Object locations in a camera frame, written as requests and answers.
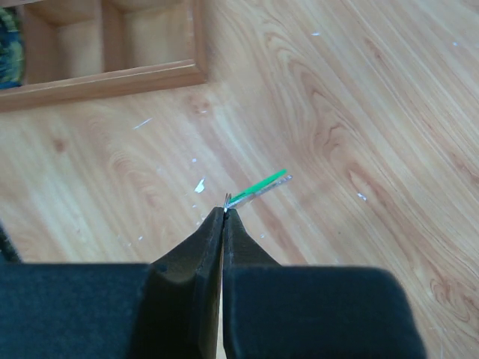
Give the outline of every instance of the white speck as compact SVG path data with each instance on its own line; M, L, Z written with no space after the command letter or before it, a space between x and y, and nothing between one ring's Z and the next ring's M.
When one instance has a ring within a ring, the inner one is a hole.
M139 129L140 127L142 127L143 125L146 125L147 123L149 123L153 118L149 118L148 120L145 120L143 121L142 123L140 123L139 125L133 127L133 129Z
M203 177L201 181L198 183L198 185L196 186L195 188L196 193L201 193L202 191L204 191L204 180L205 178Z

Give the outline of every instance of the black foam pad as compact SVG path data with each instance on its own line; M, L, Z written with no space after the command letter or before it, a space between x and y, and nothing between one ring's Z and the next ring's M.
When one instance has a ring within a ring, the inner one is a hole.
M125 358L150 266L0 266L0 358Z
M228 358L425 358L399 283L386 271L225 267Z

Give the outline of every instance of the wooden shelf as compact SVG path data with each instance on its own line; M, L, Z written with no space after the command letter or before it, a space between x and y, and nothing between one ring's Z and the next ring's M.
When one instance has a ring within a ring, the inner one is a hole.
M0 111L205 82L200 0L18 2L24 85Z

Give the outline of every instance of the shelf compartment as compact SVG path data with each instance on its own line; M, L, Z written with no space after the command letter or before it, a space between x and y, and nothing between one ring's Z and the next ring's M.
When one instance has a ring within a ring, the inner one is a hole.
M184 1L103 0L102 3L107 70L189 58Z
M103 72L95 0L45 0L22 7L25 83L39 84Z

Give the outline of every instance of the green insulated wire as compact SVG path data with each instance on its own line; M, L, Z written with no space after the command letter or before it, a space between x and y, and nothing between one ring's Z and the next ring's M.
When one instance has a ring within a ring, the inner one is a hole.
M279 177L284 176L287 173L287 170L281 170L276 174L273 174L272 176L263 179L261 182L258 182L255 185L252 185L250 188L245 189L243 192L237 194L233 198L229 200L229 203L237 202L238 200L242 200L245 197L249 197L252 194L260 191L261 189L267 187L271 183L275 182Z

